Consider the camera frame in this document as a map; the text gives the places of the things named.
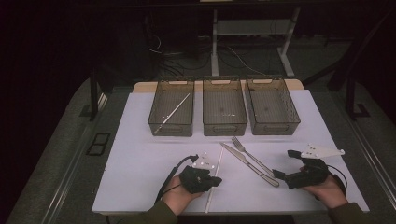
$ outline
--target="gray floor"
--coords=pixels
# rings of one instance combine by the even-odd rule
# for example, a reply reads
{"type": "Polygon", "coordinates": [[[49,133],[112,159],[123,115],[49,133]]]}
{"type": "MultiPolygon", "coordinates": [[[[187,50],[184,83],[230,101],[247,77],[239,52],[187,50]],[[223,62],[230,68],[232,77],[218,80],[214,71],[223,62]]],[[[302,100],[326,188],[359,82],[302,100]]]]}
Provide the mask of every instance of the gray floor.
{"type": "MultiPolygon", "coordinates": [[[[276,47],[281,43],[279,40],[255,39],[253,46],[244,44],[252,43],[251,40],[241,41],[237,44],[241,46],[242,43],[242,48],[237,48],[233,42],[220,43],[234,49],[250,68],[265,74],[284,76],[281,62],[276,55],[276,47]]],[[[324,41],[322,37],[292,40],[288,56],[296,78],[304,80],[314,75],[339,59],[348,47],[348,43],[324,47],[324,41]]],[[[230,49],[221,47],[219,55],[221,75],[254,74],[251,70],[243,68],[244,65],[233,56],[230,49]]],[[[210,75],[210,64],[206,63],[208,56],[209,53],[204,52],[199,59],[186,59],[182,56],[172,59],[185,68],[171,62],[166,64],[174,66],[185,75],[205,76],[210,75]]],[[[362,86],[358,86],[356,101],[366,106],[371,117],[352,121],[344,110],[345,91],[329,92],[325,87],[329,78],[330,76],[323,77],[305,88],[311,91],[335,144],[346,150],[344,160],[371,210],[370,219],[373,223],[395,223],[396,212],[384,190],[387,184],[393,190],[394,186],[392,182],[384,184],[378,179],[375,166],[370,165],[370,157],[364,153],[365,149],[372,148],[390,179],[395,179],[395,125],[388,120],[362,86]]],[[[89,121],[89,118],[81,116],[81,112],[90,103],[89,81],[81,84],[66,108],[8,223],[106,223],[104,216],[93,213],[91,209],[130,91],[131,88],[119,87],[106,95],[106,103],[101,107],[98,117],[94,121],[89,121]],[[85,155],[95,133],[111,133],[103,156],[85,155]]],[[[326,214],[293,217],[297,224],[331,223],[326,214]]],[[[120,219],[121,217],[111,217],[110,221],[116,223],[120,219]]]]}

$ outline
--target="plastic storage tray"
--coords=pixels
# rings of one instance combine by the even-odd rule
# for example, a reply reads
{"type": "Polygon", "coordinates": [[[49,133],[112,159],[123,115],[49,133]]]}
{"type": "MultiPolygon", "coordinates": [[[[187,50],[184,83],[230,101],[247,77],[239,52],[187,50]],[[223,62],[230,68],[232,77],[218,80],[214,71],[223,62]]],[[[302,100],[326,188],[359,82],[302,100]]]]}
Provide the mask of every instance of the plastic storage tray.
{"type": "Polygon", "coordinates": [[[194,79],[164,77],[158,81],[148,125],[154,136],[192,136],[194,79]]]}
{"type": "Polygon", "coordinates": [[[253,134],[291,135],[300,124],[283,78],[247,76],[245,96],[253,134]]]}
{"type": "Polygon", "coordinates": [[[239,77],[204,77],[204,135],[241,136],[248,124],[239,77]]]}

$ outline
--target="sleeve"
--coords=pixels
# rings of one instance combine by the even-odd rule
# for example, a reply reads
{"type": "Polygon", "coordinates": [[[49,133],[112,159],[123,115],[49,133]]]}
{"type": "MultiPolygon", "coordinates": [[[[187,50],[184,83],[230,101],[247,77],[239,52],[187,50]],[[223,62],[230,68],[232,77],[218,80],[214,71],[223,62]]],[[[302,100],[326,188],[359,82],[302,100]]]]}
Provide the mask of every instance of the sleeve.
{"type": "Polygon", "coordinates": [[[335,224],[370,224],[370,220],[356,203],[347,203],[329,210],[329,217],[335,224]]]}
{"type": "Polygon", "coordinates": [[[176,224],[177,217],[172,210],[164,203],[159,201],[154,204],[147,212],[136,216],[125,218],[122,224],[176,224]]]}

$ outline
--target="human hand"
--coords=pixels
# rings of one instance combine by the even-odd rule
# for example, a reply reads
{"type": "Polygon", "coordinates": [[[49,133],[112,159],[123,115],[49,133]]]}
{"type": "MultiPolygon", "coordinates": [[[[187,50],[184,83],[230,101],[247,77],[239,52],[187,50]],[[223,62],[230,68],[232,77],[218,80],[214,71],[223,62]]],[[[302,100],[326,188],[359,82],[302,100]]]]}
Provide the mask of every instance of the human hand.
{"type": "Polygon", "coordinates": [[[332,209],[348,203],[346,196],[337,184],[337,181],[328,175],[326,180],[315,186],[303,187],[304,189],[317,196],[326,207],[332,209]]]}
{"type": "Polygon", "coordinates": [[[173,213],[178,216],[184,209],[186,209],[189,203],[200,197],[203,193],[189,193],[180,182],[178,175],[172,177],[168,186],[165,189],[165,194],[163,195],[163,201],[168,205],[168,207],[173,211],[173,213]]]}

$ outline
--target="butter knife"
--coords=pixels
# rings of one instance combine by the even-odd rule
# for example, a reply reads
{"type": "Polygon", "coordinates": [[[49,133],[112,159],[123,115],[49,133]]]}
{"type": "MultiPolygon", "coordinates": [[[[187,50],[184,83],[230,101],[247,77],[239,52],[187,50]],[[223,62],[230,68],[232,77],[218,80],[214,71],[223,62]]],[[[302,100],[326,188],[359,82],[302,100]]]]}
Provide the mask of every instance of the butter knife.
{"type": "Polygon", "coordinates": [[[241,162],[243,162],[246,166],[248,166],[250,169],[252,169],[257,175],[259,175],[261,178],[263,178],[265,181],[267,181],[268,183],[270,183],[272,186],[274,187],[279,187],[279,182],[277,182],[276,180],[274,180],[272,177],[265,175],[263,172],[261,172],[259,169],[257,169],[254,165],[252,165],[247,159],[246,157],[240,153],[239,151],[237,151],[236,149],[234,149],[233,147],[230,147],[224,143],[220,143],[223,147],[225,147],[225,149],[227,149],[229,152],[231,152],[231,154],[235,155],[235,157],[240,160],[241,162]]]}

